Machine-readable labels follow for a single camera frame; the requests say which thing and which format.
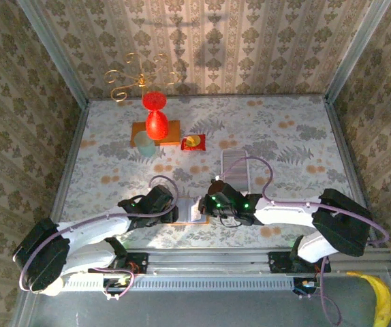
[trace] wooden block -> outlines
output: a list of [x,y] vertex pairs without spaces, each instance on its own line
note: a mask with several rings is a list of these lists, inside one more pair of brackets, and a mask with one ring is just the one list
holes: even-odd
[[[134,138],[139,131],[146,130],[145,121],[136,121],[132,124],[132,136],[130,146],[135,147]],[[181,121],[168,121],[168,135],[166,138],[155,141],[155,145],[180,145],[181,144]]]

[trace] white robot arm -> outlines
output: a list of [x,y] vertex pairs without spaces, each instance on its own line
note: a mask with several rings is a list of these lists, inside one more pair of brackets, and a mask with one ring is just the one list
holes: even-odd
[[330,204],[363,217],[371,216],[367,209],[334,189],[326,189],[314,198],[270,202],[262,194],[244,196],[221,180],[212,182],[208,193],[200,200],[199,211],[220,219],[233,217],[243,225],[288,223],[315,228],[314,233],[300,236],[292,251],[308,263],[336,252],[363,255],[370,226],[348,215],[311,206],[311,203]]
[[[294,202],[293,200],[282,200],[282,202]],[[303,199],[303,202],[320,202],[318,197]],[[264,225],[273,223],[288,223],[292,225],[303,225],[315,228],[312,224],[312,214],[317,212],[317,208],[303,206],[278,206],[261,198],[257,201],[256,219]],[[304,236],[298,246],[298,256],[307,262],[317,262],[322,257],[338,252],[318,231]]]
[[[338,251],[361,256],[369,226],[348,216],[307,205],[316,202],[330,202],[365,217],[370,215],[333,189],[325,190],[320,197],[297,202],[296,206],[281,206],[265,200],[261,194],[243,196],[223,181],[212,183],[198,209],[202,214],[220,219],[233,217],[243,225],[288,223],[315,228],[311,235],[299,236],[291,252],[299,257],[293,260],[305,264]],[[127,252],[114,236],[157,223],[175,222],[178,208],[172,203],[175,201],[171,192],[158,185],[147,196],[120,201],[118,206],[93,218],[58,224],[43,219],[29,232],[13,256],[22,270],[20,282],[27,290],[42,292],[66,274],[90,268],[124,268]]]

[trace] gold wire ornament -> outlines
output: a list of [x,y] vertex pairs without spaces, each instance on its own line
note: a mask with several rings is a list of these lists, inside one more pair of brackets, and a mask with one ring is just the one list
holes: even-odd
[[140,55],[138,53],[131,52],[131,53],[128,53],[128,54],[125,55],[125,62],[126,63],[133,63],[134,60],[138,60],[138,62],[140,64],[140,72],[138,73],[137,76],[131,76],[131,75],[128,75],[128,74],[123,73],[123,72],[121,72],[119,70],[116,70],[116,69],[112,69],[112,70],[110,70],[110,71],[105,73],[104,78],[105,78],[105,81],[108,84],[115,83],[119,76],[124,76],[124,77],[130,78],[130,79],[132,79],[134,81],[133,84],[125,85],[125,86],[122,86],[122,87],[115,87],[115,88],[113,88],[111,90],[110,96],[117,103],[118,102],[123,102],[123,101],[125,101],[127,99],[128,94],[127,94],[127,92],[125,90],[127,90],[130,87],[135,87],[135,86],[140,87],[141,88],[141,98],[143,98],[145,89],[150,84],[154,84],[154,85],[173,85],[173,84],[176,84],[177,82],[179,82],[182,79],[182,76],[180,74],[178,74],[176,72],[169,72],[168,73],[168,78],[170,79],[169,82],[154,83],[156,75],[167,65],[167,56],[165,56],[165,54],[163,54],[163,53],[159,53],[158,55],[153,57],[154,62],[160,64],[161,67],[156,69],[156,71],[153,72],[152,74],[146,74],[144,72],[144,70],[142,69],[141,58],[140,58]]

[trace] floral tablecloth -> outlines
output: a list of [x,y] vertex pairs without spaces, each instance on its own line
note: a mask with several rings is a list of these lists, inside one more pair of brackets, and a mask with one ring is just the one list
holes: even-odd
[[[206,134],[205,152],[161,146],[144,158],[130,147],[131,125],[145,121],[140,100],[92,101],[69,186],[62,221],[100,213],[122,198],[146,194],[156,174],[173,178],[182,196],[203,196],[220,172],[222,149],[240,148],[267,159],[274,169],[268,196],[304,198],[335,188],[351,196],[321,96],[182,97],[168,99],[168,119],[181,121],[181,136]],[[262,163],[250,161],[252,193],[267,181]],[[157,225],[121,237],[127,248],[290,247],[312,233],[296,225],[225,228]]]

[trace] red vase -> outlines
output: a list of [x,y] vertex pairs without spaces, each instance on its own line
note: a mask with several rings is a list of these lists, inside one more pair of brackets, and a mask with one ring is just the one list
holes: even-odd
[[168,119],[160,110],[166,105],[167,97],[161,92],[148,92],[142,98],[142,104],[149,110],[146,131],[152,140],[162,140],[168,135]]
[[150,111],[146,119],[147,135],[152,140],[162,140],[168,135],[167,116],[160,111]]

